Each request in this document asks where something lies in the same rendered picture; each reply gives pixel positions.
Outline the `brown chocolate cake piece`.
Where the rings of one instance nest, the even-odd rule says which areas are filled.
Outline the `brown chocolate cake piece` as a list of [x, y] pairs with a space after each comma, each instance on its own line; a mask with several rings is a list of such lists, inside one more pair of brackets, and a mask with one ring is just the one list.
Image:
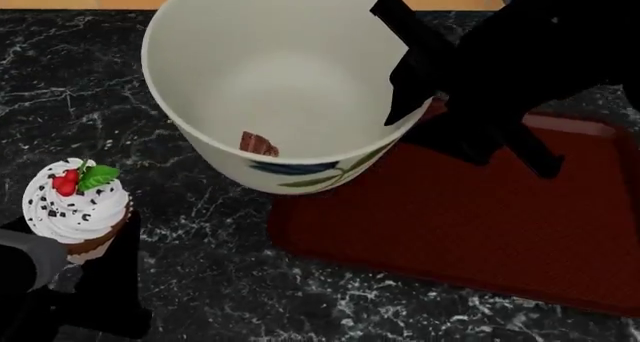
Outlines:
[[255, 155], [264, 155], [274, 158], [279, 157], [279, 149], [268, 139], [260, 136], [259, 134], [253, 134], [248, 131], [244, 131], [242, 133], [239, 149], [243, 152], [249, 152]]

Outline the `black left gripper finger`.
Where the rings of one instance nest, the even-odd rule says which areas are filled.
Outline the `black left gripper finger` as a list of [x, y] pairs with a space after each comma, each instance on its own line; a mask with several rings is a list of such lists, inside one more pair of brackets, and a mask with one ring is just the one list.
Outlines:
[[64, 245], [34, 234], [23, 217], [0, 225], [0, 294], [44, 287], [66, 265]]
[[141, 308], [138, 296], [140, 225], [139, 212], [133, 211], [103, 256], [82, 265], [83, 274], [75, 285], [76, 293], [119, 312]]

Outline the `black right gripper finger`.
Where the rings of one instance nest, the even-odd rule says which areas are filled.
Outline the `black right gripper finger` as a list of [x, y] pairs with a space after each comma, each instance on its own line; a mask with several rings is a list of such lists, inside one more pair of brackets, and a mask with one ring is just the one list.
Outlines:
[[420, 121], [401, 141], [478, 167], [486, 166], [501, 149], [500, 140], [484, 125], [450, 113], [446, 102], [444, 95], [432, 98]]
[[384, 125], [394, 125], [421, 107], [436, 92], [449, 92], [453, 45], [411, 47], [391, 71], [391, 107]]

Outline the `dark red rectangular tray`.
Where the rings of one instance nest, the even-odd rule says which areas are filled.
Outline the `dark red rectangular tray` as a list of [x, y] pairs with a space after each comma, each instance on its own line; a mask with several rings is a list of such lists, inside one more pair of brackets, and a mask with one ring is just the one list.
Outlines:
[[640, 148], [628, 131], [525, 119], [566, 156], [540, 179], [510, 152], [486, 167], [400, 143], [352, 182], [274, 200], [291, 254], [640, 317]]

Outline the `white bowl with flower print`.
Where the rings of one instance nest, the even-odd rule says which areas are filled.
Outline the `white bowl with flower print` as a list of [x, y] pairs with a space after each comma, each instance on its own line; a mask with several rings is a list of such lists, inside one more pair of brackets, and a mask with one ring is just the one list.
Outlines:
[[[406, 45], [377, 0], [167, 0], [142, 71], [156, 103], [212, 167], [247, 188], [313, 194], [354, 179], [421, 119], [385, 126]], [[279, 157], [243, 152], [244, 131]]]

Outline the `cupcake with white cream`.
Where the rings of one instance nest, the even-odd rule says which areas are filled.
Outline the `cupcake with white cream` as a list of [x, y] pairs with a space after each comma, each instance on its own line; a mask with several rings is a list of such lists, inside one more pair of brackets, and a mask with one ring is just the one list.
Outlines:
[[66, 158], [44, 167], [22, 197], [23, 217], [37, 236], [54, 239], [67, 260], [102, 257], [132, 214], [119, 170], [90, 159]]

